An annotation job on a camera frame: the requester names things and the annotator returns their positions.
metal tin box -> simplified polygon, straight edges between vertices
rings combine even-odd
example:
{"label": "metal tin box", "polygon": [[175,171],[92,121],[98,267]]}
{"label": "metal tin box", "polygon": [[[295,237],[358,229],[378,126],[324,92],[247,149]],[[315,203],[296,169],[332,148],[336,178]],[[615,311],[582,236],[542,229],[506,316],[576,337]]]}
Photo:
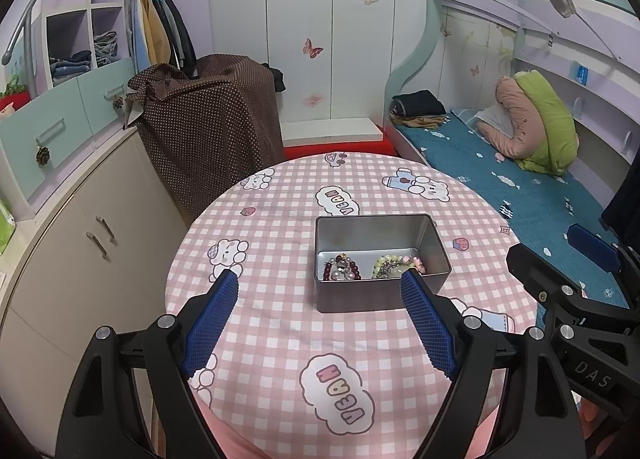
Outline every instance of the metal tin box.
{"label": "metal tin box", "polygon": [[[345,253],[356,262],[362,280],[322,280],[324,265]],[[371,279],[384,255],[416,255],[427,273],[423,278],[438,293],[451,264],[427,214],[318,217],[315,248],[316,306],[323,313],[403,309],[400,279]]]}

blue bed sheet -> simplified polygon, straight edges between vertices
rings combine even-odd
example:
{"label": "blue bed sheet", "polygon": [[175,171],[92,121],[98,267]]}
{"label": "blue bed sheet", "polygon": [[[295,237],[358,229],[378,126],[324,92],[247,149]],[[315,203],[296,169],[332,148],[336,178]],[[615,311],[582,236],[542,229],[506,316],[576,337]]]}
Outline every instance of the blue bed sheet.
{"label": "blue bed sheet", "polygon": [[501,161],[494,147],[453,113],[437,131],[404,126],[398,130],[433,168],[481,195],[508,220],[522,243],[580,284],[589,298],[626,307],[613,277],[566,240],[569,226],[578,223],[606,242],[615,242],[599,223],[602,207],[569,173],[554,178]]}

jewelry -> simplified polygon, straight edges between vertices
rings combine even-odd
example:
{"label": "jewelry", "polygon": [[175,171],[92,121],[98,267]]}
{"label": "jewelry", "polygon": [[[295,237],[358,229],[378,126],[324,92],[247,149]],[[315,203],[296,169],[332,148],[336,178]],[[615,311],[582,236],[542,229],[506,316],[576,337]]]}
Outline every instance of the jewelry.
{"label": "jewelry", "polygon": [[341,253],[324,265],[322,280],[362,280],[362,277],[355,261]]}
{"label": "jewelry", "polygon": [[415,268],[418,273],[424,275],[426,268],[418,257],[410,255],[385,255],[380,257],[373,266],[372,279],[397,279],[406,270]]}

round table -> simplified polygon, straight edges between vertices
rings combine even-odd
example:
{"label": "round table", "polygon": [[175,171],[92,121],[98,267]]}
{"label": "round table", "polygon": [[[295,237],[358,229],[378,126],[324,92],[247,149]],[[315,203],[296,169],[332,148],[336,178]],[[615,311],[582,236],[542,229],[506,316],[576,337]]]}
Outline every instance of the round table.
{"label": "round table", "polygon": [[[317,196],[328,186],[349,205],[339,210]],[[507,270],[518,242],[508,222],[456,179],[399,158],[333,153],[260,171],[211,204],[182,242],[168,276],[169,313],[224,269],[240,289],[191,385],[274,459],[411,458],[438,413],[450,383],[405,310],[322,314],[314,305],[316,218],[398,213],[436,222],[453,268],[440,294],[461,312],[519,333],[534,325],[536,303]],[[494,376],[486,413],[501,382]]]}

cabinet door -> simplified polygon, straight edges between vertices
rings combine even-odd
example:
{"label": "cabinet door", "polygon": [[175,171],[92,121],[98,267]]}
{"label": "cabinet door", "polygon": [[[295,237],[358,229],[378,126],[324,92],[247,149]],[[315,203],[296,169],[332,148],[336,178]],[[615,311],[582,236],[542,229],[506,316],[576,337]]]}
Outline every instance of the cabinet door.
{"label": "cabinet door", "polygon": [[84,182],[76,198],[91,231],[105,240],[113,261],[122,267],[127,287],[164,309],[166,277],[187,227],[140,136],[135,134],[118,147]]}
{"label": "cabinet door", "polygon": [[120,94],[124,94],[127,83],[134,74],[133,62],[130,58],[126,58],[89,71],[77,78],[86,117],[94,134],[118,119],[113,101],[107,100],[104,95],[121,85],[124,85],[124,90]]}
{"label": "cabinet door", "polygon": [[[27,198],[91,135],[76,79],[47,91],[21,108],[20,114],[0,122],[2,147]],[[36,161],[36,139],[49,149],[47,165]]]}
{"label": "cabinet door", "polygon": [[31,444],[51,456],[77,368],[77,361],[7,310],[0,334],[0,395]]}
{"label": "cabinet door", "polygon": [[104,259],[87,232],[109,248],[108,238],[95,232],[72,199],[35,248],[10,303],[37,333],[76,360],[98,327],[137,331],[164,312],[128,287],[114,255]]}

